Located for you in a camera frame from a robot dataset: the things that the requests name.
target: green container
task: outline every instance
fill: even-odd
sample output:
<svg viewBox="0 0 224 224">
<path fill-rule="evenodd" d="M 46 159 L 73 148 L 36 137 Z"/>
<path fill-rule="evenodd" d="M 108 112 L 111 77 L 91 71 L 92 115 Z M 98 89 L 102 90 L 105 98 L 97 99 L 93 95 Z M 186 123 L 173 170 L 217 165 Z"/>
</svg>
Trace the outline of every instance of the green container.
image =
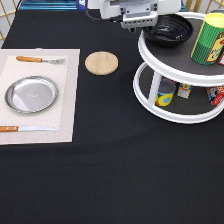
<svg viewBox="0 0 224 224">
<path fill-rule="evenodd" d="M 191 58 L 198 64 L 213 64 L 223 48 L 224 14 L 210 13 L 205 16 Z"/>
</svg>

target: can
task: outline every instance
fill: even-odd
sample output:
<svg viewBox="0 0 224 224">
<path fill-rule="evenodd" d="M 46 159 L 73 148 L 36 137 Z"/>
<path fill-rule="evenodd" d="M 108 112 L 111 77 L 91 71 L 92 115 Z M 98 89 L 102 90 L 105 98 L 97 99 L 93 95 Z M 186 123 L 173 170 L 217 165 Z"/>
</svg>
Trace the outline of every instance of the can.
<svg viewBox="0 0 224 224">
<path fill-rule="evenodd" d="M 176 86 L 172 81 L 168 79 L 162 79 L 160 82 L 155 104 L 157 106 L 163 107 L 168 106 L 173 99 L 175 90 Z"/>
<path fill-rule="evenodd" d="M 213 64 L 218 59 L 223 46 L 224 14 L 210 13 L 205 16 L 191 58 L 198 64 Z"/>
</svg>

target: utensil handle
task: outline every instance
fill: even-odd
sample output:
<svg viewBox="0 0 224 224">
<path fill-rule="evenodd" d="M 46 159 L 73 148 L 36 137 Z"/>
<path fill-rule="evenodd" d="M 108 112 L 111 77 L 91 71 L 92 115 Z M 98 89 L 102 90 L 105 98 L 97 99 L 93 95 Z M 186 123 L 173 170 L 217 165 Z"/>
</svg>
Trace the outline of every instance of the utensil handle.
<svg viewBox="0 0 224 224">
<path fill-rule="evenodd" d="M 24 57 L 24 56 L 18 56 L 16 57 L 18 61 L 29 61 L 29 62 L 42 62 L 41 58 L 32 58 L 32 57 Z"/>
<path fill-rule="evenodd" d="M 18 129 L 18 126 L 0 126 L 0 132 L 16 132 Z"/>
</svg>

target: white placemat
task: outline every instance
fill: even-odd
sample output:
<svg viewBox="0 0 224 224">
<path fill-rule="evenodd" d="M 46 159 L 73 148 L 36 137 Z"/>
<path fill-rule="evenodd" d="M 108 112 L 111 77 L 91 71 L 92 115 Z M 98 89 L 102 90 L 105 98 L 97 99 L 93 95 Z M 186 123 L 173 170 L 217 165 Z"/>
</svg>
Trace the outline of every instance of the white placemat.
<svg viewBox="0 0 224 224">
<path fill-rule="evenodd" d="M 65 65 L 19 62 L 16 56 L 35 56 L 44 59 L 67 58 Z M 79 50 L 0 50 L 0 125 L 49 126 L 59 131 L 0 133 L 0 144 L 53 143 L 72 141 Z M 34 114 L 19 114 L 5 103 L 7 88 L 28 76 L 45 76 L 58 85 L 59 95 L 48 109 Z"/>
</svg>

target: red object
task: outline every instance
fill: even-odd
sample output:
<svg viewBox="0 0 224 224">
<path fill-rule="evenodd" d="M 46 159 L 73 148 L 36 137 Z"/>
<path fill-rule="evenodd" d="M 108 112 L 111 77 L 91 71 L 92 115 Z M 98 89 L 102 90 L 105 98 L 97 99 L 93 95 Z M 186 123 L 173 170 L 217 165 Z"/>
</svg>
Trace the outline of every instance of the red object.
<svg viewBox="0 0 224 224">
<path fill-rule="evenodd" d="M 224 98 L 224 86 L 206 87 L 212 105 L 218 105 Z"/>
</svg>

